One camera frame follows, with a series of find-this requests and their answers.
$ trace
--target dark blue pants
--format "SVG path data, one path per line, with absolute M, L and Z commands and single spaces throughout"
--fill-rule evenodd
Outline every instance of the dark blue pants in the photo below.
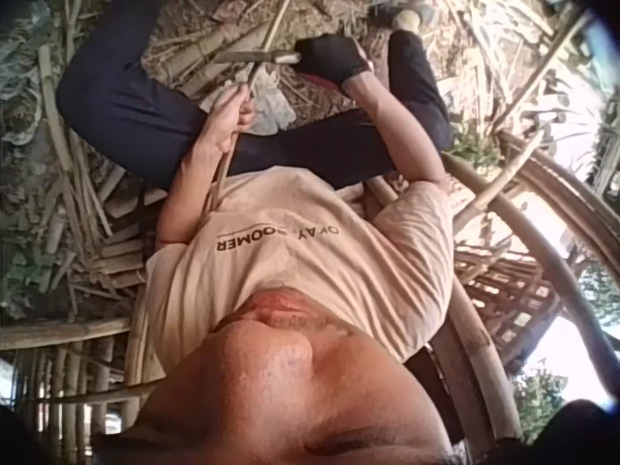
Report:
M 149 77 L 140 58 L 164 0 L 114 0 L 76 53 L 57 90 L 67 123 L 103 155 L 149 185 L 168 189 L 207 114 Z M 389 84 L 438 151 L 452 130 L 421 40 L 397 31 L 389 41 Z M 338 189 L 394 170 L 361 110 L 275 136 L 241 135 L 230 175 L 273 166 L 307 168 Z

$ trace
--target black glove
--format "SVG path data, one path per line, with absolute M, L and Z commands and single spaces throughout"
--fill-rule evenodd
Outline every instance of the black glove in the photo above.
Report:
M 347 79 L 370 71 L 370 65 L 350 37 L 323 34 L 298 41 L 294 49 L 301 53 L 301 62 L 294 66 L 294 70 L 325 87 L 342 90 Z

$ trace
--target beige t-shirt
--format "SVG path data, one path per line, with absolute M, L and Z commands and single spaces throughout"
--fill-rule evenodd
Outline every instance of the beige t-shirt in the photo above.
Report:
M 288 286 L 404 361 L 446 316 L 451 225 L 448 196 L 426 182 L 370 224 L 308 170 L 231 178 L 192 243 L 169 245 L 147 264 L 157 355 L 170 371 L 256 290 Z

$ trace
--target hand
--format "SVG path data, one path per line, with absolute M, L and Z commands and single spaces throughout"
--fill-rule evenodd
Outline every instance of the hand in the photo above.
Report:
M 339 34 L 298 41 L 294 49 L 301 53 L 294 70 L 323 87 L 342 90 L 346 80 L 372 69 L 356 41 Z
M 256 108 L 250 100 L 247 84 L 229 87 L 213 104 L 198 142 L 227 153 L 233 148 L 233 134 L 249 129 L 255 117 Z

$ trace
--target tree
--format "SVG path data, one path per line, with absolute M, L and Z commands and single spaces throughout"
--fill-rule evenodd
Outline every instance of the tree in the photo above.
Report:
M 620 292 L 600 262 L 591 262 L 581 275 L 579 284 L 601 325 L 620 325 Z
M 562 391 L 568 378 L 551 373 L 544 363 L 512 381 L 523 440 L 531 444 L 564 405 Z

